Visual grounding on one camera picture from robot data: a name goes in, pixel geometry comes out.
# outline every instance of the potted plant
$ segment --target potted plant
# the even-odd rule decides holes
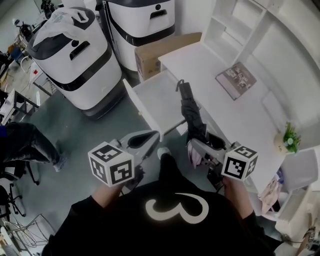
[[[274,138],[274,145],[283,154],[297,153],[301,142],[301,137],[296,133],[296,129],[290,122],[286,124],[284,134],[278,134]]]

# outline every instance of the green plant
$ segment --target green plant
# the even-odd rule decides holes
[[[283,136],[283,143],[285,148],[291,153],[298,152],[298,146],[301,142],[301,136],[298,136],[296,129],[291,125],[290,122],[286,124],[286,131]]]

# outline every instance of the desk drawer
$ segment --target desk drawer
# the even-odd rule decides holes
[[[165,70],[132,88],[126,79],[125,88],[132,102],[152,130],[164,135],[184,122],[181,95],[176,92],[178,80]]]

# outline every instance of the book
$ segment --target book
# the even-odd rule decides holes
[[[218,74],[215,79],[234,101],[257,82],[256,78],[241,62]]]

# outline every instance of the plastic bag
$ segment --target plastic bag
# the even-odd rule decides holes
[[[74,26],[74,20],[72,18],[80,23],[86,23],[89,21],[83,10],[66,7],[59,8],[52,13],[51,18],[43,25],[42,28],[40,28],[33,46],[41,43],[46,38],[52,38],[60,34],[64,34],[67,38],[73,40],[85,41],[87,39],[85,30]]]

